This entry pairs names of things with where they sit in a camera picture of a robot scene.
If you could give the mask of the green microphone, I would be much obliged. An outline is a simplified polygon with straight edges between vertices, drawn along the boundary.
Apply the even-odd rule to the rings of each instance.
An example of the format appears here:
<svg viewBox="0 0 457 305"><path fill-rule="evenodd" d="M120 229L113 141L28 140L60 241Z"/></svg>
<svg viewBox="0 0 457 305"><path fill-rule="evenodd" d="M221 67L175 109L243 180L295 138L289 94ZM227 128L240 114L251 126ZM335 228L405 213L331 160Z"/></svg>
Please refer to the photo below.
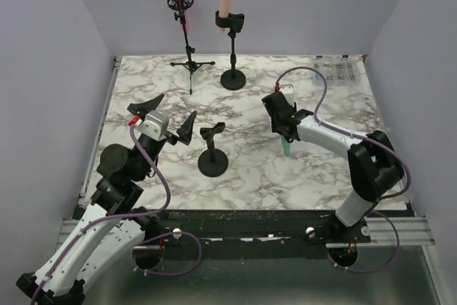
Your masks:
<svg viewBox="0 0 457 305"><path fill-rule="evenodd" d="M281 145L283 148L284 156L290 157L291 156L291 144L288 142L287 138L281 136Z"/></svg>

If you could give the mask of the short round-base mic stand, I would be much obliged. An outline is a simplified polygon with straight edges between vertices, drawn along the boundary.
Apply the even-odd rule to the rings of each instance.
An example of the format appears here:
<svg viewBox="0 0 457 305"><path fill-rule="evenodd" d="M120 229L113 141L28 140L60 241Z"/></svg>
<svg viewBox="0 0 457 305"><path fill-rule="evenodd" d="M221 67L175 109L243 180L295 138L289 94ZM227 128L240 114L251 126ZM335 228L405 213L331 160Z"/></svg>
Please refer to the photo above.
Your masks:
<svg viewBox="0 0 457 305"><path fill-rule="evenodd" d="M200 135L206 142L207 149L201 153L198 159L199 171L207 177L218 177L225 173L229 166L227 155L214 144L214 136L224 131L226 125L219 122L211 128L201 128Z"/></svg>

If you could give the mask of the tall round-base mic stand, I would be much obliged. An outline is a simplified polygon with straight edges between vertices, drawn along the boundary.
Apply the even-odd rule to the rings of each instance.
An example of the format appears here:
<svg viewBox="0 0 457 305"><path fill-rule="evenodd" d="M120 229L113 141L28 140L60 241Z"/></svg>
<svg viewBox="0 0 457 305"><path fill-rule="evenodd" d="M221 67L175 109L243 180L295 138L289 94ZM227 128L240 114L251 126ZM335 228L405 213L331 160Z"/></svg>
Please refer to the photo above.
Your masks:
<svg viewBox="0 0 457 305"><path fill-rule="evenodd" d="M246 85L245 74L236 68L235 38L243 28L245 16L243 14L228 14L223 18L219 16L219 11L215 15L215 23L220 29L228 29L228 36L231 38L231 68L225 70L220 78L222 87L230 91L238 91Z"/></svg>

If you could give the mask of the tripod mic stand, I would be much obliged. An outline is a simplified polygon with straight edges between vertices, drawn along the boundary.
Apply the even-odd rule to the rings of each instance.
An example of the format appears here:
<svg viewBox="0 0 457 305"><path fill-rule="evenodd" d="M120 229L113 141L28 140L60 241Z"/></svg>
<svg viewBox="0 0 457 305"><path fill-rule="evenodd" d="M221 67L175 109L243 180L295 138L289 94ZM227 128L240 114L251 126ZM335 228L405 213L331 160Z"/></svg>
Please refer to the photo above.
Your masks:
<svg viewBox="0 0 457 305"><path fill-rule="evenodd" d="M187 61L186 62L171 62L171 66L183 66L185 69L189 71L189 93L193 93L193 83L192 83L192 76L193 74L199 70L202 66L214 66L216 64L215 61L205 61L205 62L197 62L194 61L192 58L192 54L195 53L195 48L190 46L189 44L189 37L186 33L186 20L184 18L184 11L187 11L194 5L194 0L183 0L183 1L175 1L175 0L167 0L167 6L174 11L174 18L178 21L181 25L181 28L184 33L184 41L185 41L185 50Z"/></svg>

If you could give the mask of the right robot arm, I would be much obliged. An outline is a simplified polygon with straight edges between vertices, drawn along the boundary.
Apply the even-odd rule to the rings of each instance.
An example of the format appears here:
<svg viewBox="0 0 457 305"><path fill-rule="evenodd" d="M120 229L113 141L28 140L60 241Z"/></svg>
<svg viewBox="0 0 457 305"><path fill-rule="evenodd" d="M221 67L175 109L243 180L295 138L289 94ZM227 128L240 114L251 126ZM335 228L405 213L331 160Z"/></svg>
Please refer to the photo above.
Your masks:
<svg viewBox="0 0 457 305"><path fill-rule="evenodd" d="M328 225L333 240L346 241L354 234L354 224L404 177L405 171L393 155L387 135L379 130L352 134L345 128L317 121L313 112L290 105L280 91L263 97L262 103L271 118L273 133L289 142L315 144L347 160L353 191L335 211L336 220Z"/></svg>

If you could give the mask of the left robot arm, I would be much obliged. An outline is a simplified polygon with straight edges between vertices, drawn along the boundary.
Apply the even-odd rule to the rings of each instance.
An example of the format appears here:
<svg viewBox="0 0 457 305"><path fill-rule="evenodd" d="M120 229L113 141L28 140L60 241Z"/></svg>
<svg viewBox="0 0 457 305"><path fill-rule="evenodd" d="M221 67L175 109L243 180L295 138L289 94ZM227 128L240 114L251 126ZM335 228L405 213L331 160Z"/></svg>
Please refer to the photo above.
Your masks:
<svg viewBox="0 0 457 305"><path fill-rule="evenodd" d="M110 144L104 148L96 169L101 179L78 224L40 269L17 280L17 287L32 304L82 304L89 282L115 255L157 239L159 228L153 220L171 202L170 186L157 159L166 144L191 143L197 116L192 111L175 133L170 132L169 118L156 110L163 98L160 94L129 104L133 147ZM165 202L157 209L137 207L144 191L138 183L153 175L164 187Z"/></svg>

